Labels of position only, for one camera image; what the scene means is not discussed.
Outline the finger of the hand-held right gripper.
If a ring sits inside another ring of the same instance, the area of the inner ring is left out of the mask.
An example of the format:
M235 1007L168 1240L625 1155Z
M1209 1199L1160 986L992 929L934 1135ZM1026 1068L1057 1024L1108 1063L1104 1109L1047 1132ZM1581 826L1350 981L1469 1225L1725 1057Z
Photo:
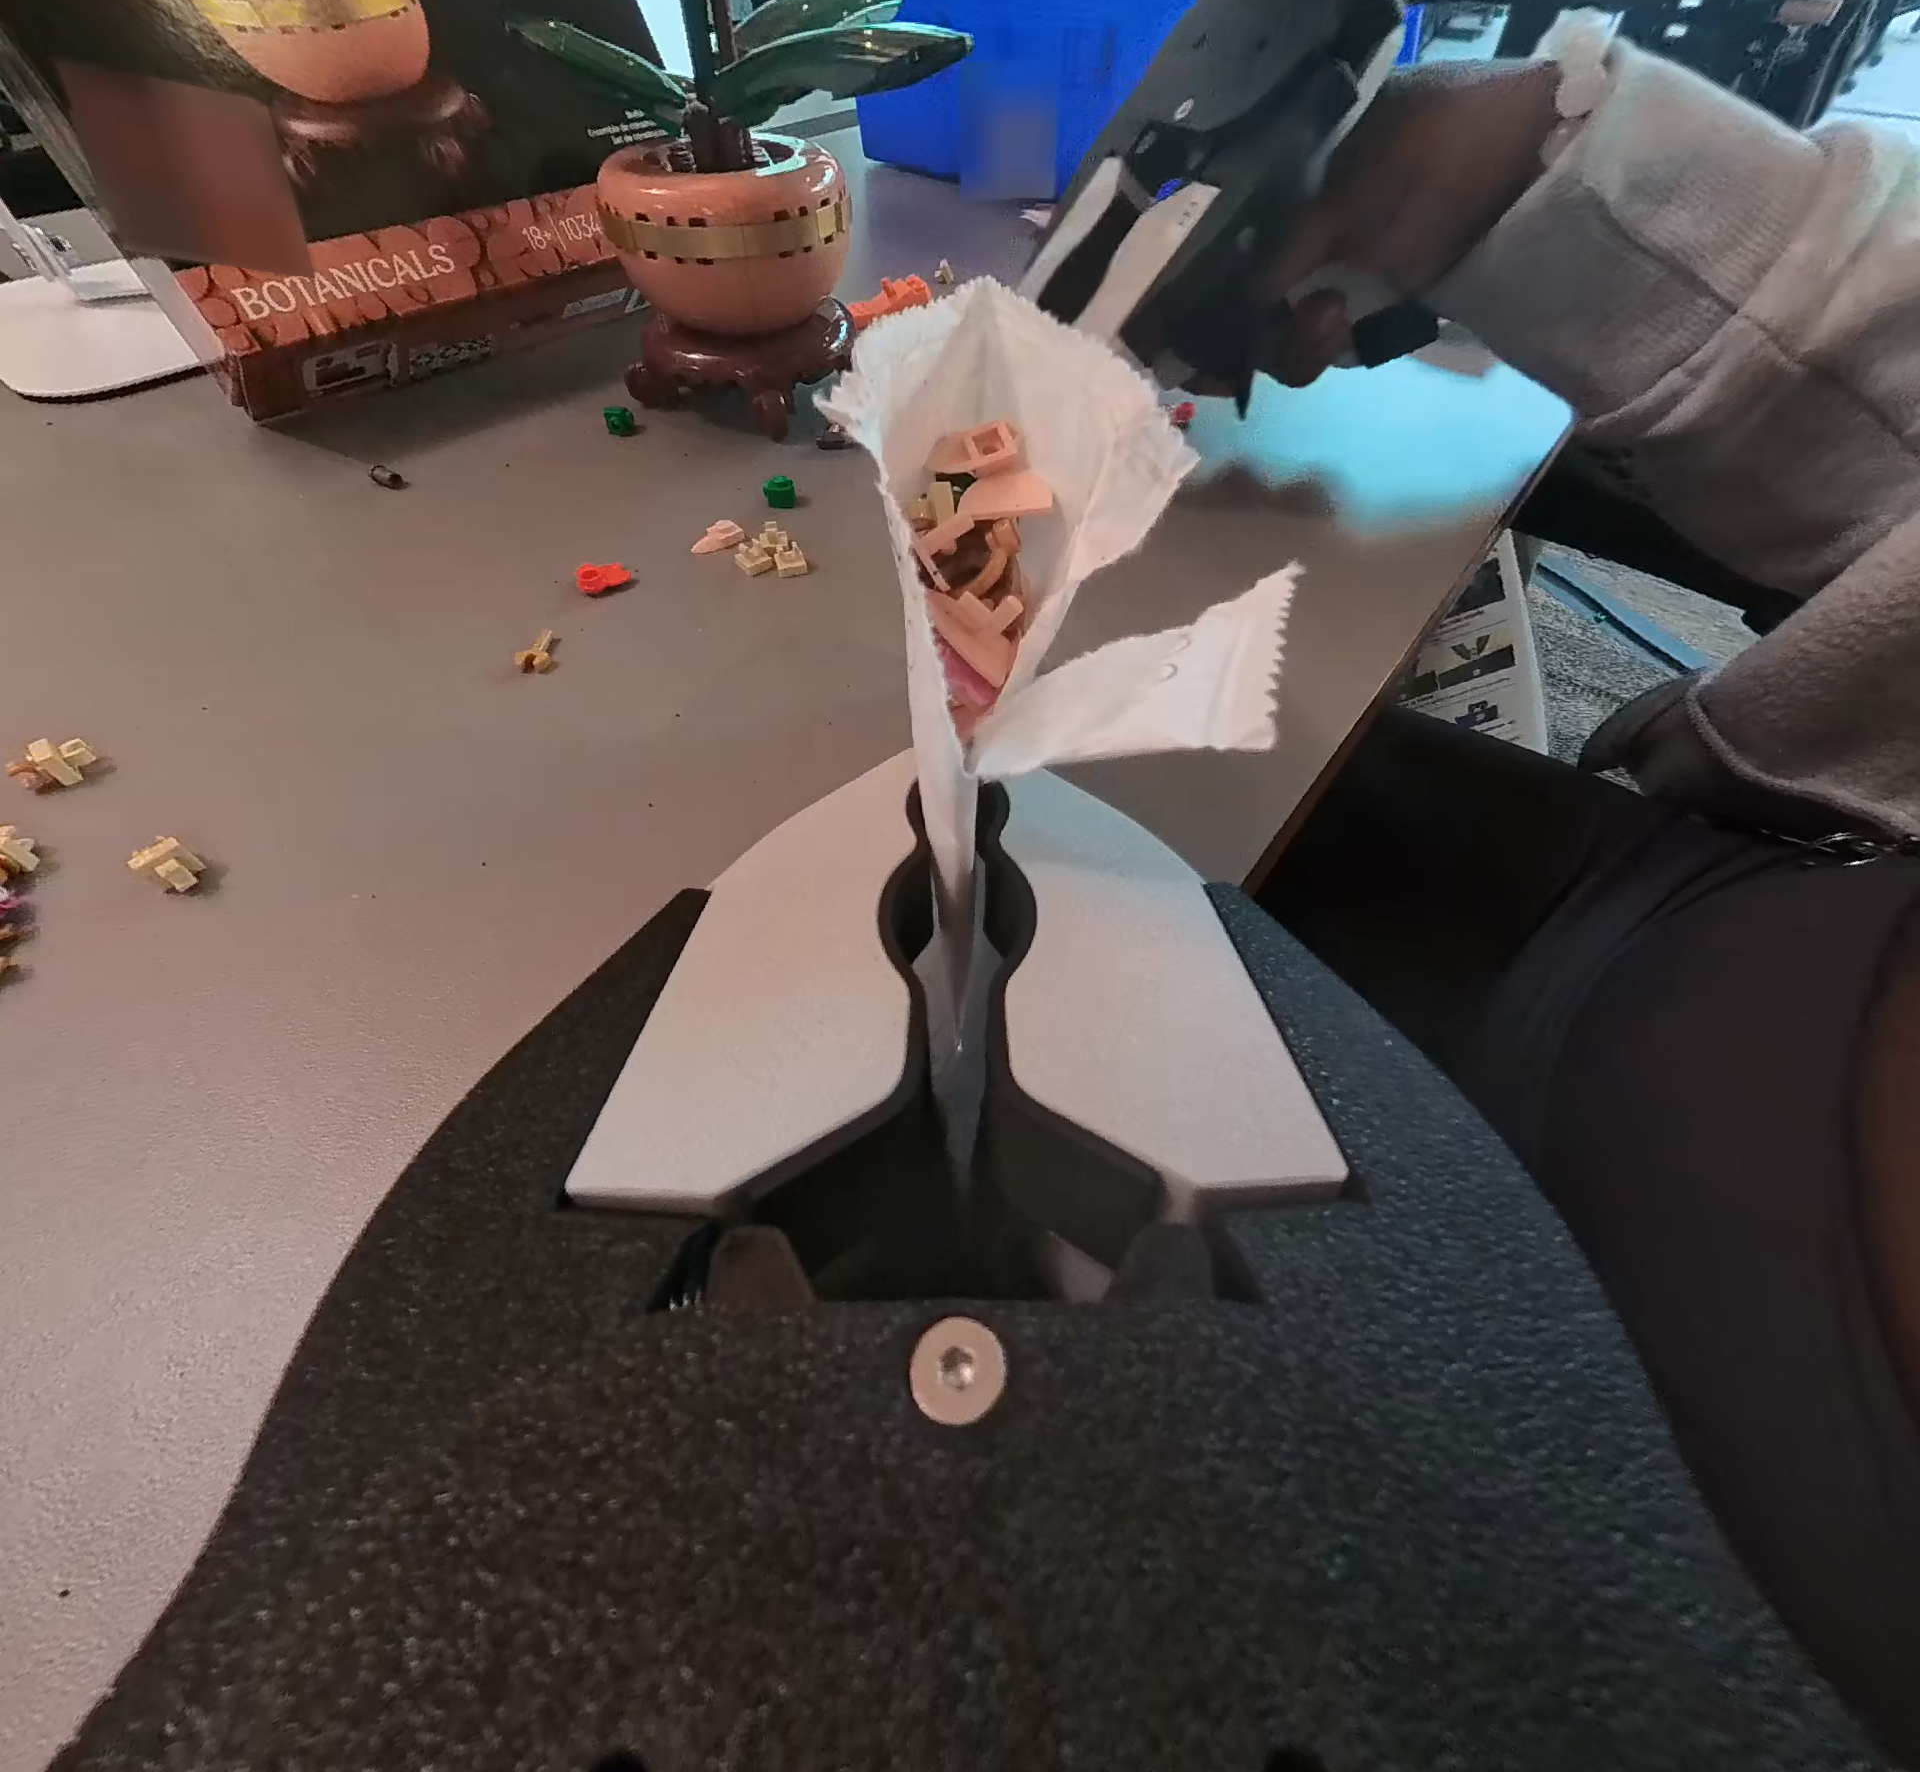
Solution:
M1128 236L1110 251L1110 261L1096 286L1096 331L1104 340L1128 340L1123 325L1141 311L1152 286L1170 274L1170 261L1180 256L1214 199L1217 188L1180 184L1134 218Z
M1054 208L1019 297L1093 297L1123 238L1123 158L1088 158Z

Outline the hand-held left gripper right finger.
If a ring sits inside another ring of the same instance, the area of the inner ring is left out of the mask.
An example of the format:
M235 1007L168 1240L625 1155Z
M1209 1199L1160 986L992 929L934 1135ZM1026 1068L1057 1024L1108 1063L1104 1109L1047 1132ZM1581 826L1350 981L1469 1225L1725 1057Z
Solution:
M1350 1164L1207 881L1047 772L996 834L1002 1190L1036 1225L1330 1199Z

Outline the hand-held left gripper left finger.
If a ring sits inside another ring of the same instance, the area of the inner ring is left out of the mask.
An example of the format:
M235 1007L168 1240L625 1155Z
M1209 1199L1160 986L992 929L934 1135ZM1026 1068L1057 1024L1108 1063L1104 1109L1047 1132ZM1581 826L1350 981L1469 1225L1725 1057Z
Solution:
M567 1199L717 1213L824 1164L923 1050L908 752L723 868L567 1172Z

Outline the white paper bag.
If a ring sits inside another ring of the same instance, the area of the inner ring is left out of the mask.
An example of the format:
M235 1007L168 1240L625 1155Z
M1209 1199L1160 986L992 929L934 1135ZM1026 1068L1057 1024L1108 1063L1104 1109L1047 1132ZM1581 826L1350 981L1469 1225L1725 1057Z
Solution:
M849 370L824 414L875 463L907 632L923 834L934 860L938 937L950 986L981 935L981 789L1065 763L1273 752L1281 667L1296 562L1184 627L1132 632L1043 667L1078 589L1139 554L1197 457L1167 423L1160 392L1101 340L1082 334L996 280L877 319L849 344ZM908 562L907 497L945 431L1005 418L1032 466L1054 489L1054 519L1025 527L1033 598L1014 674L967 742L949 716L923 584Z

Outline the heap of pink petals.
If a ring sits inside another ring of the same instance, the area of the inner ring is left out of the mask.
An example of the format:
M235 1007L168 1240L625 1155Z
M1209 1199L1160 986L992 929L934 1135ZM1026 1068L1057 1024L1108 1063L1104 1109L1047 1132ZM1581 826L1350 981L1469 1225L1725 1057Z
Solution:
M1054 489L1005 418L945 431L923 463L923 489L907 497L908 562L960 742L998 701L1032 627L1025 527L1054 513Z

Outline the grey desk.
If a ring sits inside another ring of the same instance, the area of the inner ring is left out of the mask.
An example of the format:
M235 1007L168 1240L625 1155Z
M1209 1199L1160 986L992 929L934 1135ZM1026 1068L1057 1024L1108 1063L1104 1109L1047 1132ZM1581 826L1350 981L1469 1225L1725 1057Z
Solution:
M254 430L2 406L2 1767L1260 1767L1290 1622L1143 1476L1260 1315L1015 1315L1093 1423L1033 1506L907 1315L650 1310L683 1222L557 1209L642 924L907 746L866 453L610 438L633 320ZM407 489L378 489L371 463ZM783 523L809 575L687 547ZM633 584L578 595L583 561ZM557 631L557 670L513 652ZM129 855L175 834L174 896Z

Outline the blue plastic bin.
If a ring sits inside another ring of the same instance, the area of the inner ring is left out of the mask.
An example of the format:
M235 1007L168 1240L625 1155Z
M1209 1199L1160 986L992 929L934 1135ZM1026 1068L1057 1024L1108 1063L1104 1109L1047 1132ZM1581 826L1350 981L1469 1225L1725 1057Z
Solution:
M857 95L875 167L985 199L1054 199L1193 0L904 0L900 23L972 39L967 58Z

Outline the toy brick orchid pot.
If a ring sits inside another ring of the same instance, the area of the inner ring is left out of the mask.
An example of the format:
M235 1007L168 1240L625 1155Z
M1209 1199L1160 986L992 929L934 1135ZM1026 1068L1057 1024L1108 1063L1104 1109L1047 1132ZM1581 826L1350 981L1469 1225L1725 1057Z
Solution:
M849 250L849 184L825 144L766 121L814 94L857 99L934 79L972 34L904 23L904 0L679 0L691 77L574 28L509 17L509 29L593 88L645 138L593 179L598 220L642 299L625 370L636 406L741 392L757 430L785 438L795 392L849 366L855 320L832 286Z

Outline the person's dark trousers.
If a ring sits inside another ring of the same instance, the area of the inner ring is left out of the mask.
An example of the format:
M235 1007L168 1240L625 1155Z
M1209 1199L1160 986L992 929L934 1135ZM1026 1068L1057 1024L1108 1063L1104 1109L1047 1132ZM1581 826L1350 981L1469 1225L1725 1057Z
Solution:
M1725 1542L1915 1767L1915 855L1386 708L1260 903L1511 1144Z

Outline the cluster of tan pink pieces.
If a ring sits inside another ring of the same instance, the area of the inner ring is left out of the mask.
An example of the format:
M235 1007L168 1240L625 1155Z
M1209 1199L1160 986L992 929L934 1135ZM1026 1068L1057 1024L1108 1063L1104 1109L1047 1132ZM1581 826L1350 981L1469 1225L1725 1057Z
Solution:
M802 544L783 523L800 508L800 489L788 474L772 474L762 481L763 513L754 527L741 527L732 519L711 519L703 537L687 547L691 556L717 561L731 556L732 567L746 577L802 577L809 575L809 561Z

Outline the white pictogram label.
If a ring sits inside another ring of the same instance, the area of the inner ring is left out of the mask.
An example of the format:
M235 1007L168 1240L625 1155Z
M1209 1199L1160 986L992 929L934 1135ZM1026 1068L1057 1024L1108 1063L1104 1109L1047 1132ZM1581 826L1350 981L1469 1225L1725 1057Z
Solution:
M1545 753L1538 648L1511 532L1502 532L1417 644L1401 707Z

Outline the dark toy brick set box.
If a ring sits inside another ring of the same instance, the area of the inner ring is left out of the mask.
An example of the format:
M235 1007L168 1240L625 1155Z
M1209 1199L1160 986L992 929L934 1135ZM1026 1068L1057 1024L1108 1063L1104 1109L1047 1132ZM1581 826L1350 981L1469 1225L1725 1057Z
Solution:
M633 311L625 113L513 20L636 0L2 0L2 95L254 423Z

